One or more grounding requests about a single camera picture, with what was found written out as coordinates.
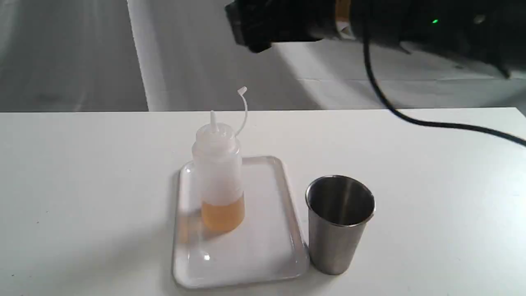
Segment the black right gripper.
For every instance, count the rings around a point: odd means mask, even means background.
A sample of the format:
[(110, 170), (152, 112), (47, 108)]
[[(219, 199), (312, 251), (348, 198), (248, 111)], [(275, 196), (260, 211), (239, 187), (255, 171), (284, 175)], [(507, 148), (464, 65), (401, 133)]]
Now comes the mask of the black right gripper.
[(225, 6), (235, 43), (253, 53), (274, 43), (343, 39), (349, 0), (234, 0)]

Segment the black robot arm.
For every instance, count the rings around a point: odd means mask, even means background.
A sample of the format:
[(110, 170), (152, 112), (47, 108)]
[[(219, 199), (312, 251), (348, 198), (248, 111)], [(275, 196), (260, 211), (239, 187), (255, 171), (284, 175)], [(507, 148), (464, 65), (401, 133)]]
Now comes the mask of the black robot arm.
[(367, 39), (484, 62), (505, 77), (525, 70), (524, 0), (234, 0), (225, 12), (235, 42), (253, 53), (274, 43)]

